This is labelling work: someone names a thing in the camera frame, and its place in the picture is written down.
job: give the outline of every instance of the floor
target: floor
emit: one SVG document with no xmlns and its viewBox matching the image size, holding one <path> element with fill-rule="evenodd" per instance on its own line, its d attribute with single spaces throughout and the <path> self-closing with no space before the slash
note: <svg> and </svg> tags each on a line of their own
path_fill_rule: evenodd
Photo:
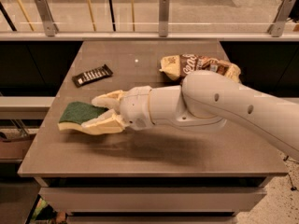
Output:
<svg viewBox="0 0 299 224">
<path fill-rule="evenodd" d="M 32 32 L 16 0 L 0 0 L 8 15 L 20 32 Z M 22 0 L 28 11 L 35 32 L 43 32 L 41 19 L 34 0 Z M 52 16 L 61 32 L 92 32 L 93 24 L 86 0 L 47 0 Z M 108 0 L 91 0 L 96 32 L 112 32 Z M 159 0 L 113 0 L 117 32 L 157 32 Z M 276 17 L 281 0 L 171 0 L 169 30 L 171 32 L 266 32 Z M 286 30 L 292 31 L 294 23 L 289 21 Z M 9 32 L 10 27 L 0 16 L 0 33 Z M 0 132 L 15 135 L 9 130 Z M 299 165 L 285 161 L 289 175 L 274 178 L 266 187 L 267 195 L 250 212 L 240 213 L 240 224 L 299 224 Z M 17 186 L 0 180 L 1 223 L 11 221 L 20 203 L 30 205 L 23 199 L 26 189 L 36 184 L 20 182 Z M 12 189 L 14 195 L 8 195 Z"/>
</svg>

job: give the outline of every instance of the wooden stick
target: wooden stick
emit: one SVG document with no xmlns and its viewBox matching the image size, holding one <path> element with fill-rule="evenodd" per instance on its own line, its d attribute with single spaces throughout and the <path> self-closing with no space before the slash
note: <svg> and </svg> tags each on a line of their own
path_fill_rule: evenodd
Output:
<svg viewBox="0 0 299 224">
<path fill-rule="evenodd" d="M 131 0 L 131 10 L 132 10 L 132 25 L 133 25 L 133 31 L 135 31 L 134 0 Z"/>
<path fill-rule="evenodd" d="M 18 2 L 19 6 L 21 8 L 22 14 L 25 16 L 27 22 L 29 23 L 29 26 L 30 26 L 31 30 L 34 31 L 35 28 L 34 28 L 32 22 L 30 21 L 29 15 L 28 15 L 28 13 L 27 13 L 27 11 L 26 11 L 26 9 L 25 9 L 22 1 L 21 0 L 17 0 L 17 2 Z"/>
<path fill-rule="evenodd" d="M 93 23 L 93 30 L 96 31 L 95 22 L 94 22 L 94 18 L 93 18 L 92 1 L 87 0 L 87 4 L 88 4 L 88 9 L 90 10 L 90 15 L 91 15 L 92 23 Z"/>
</svg>

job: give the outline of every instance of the desk drawer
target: desk drawer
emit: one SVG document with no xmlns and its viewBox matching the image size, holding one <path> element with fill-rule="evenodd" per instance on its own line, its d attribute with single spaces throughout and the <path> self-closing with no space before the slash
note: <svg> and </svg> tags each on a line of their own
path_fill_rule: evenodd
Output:
<svg viewBox="0 0 299 224">
<path fill-rule="evenodd" d="M 67 224 L 235 224 L 236 217 L 69 217 Z"/>
<path fill-rule="evenodd" d="M 234 213 L 249 211 L 263 188 L 42 188 L 40 195 L 65 212 Z"/>
</svg>

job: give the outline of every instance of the green object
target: green object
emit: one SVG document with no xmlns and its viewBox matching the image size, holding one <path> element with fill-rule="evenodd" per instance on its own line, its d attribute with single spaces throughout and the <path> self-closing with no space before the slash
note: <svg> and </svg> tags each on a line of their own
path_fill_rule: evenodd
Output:
<svg viewBox="0 0 299 224">
<path fill-rule="evenodd" d="M 73 102 L 68 104 L 64 113 L 60 117 L 59 122 L 72 122 L 81 124 L 88 120 L 97 118 L 106 111 L 108 111 L 108 109 L 104 107 L 97 107 L 82 102 Z"/>
</svg>

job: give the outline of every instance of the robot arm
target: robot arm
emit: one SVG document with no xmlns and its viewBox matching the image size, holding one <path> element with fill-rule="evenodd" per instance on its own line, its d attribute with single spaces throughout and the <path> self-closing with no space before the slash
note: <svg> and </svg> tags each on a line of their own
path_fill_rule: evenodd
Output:
<svg viewBox="0 0 299 224">
<path fill-rule="evenodd" d="M 299 105 L 214 72 L 192 72 L 182 87 L 133 88 L 121 98 L 120 112 L 135 130 L 167 124 L 192 132 L 214 132 L 229 119 L 299 161 Z"/>
</svg>

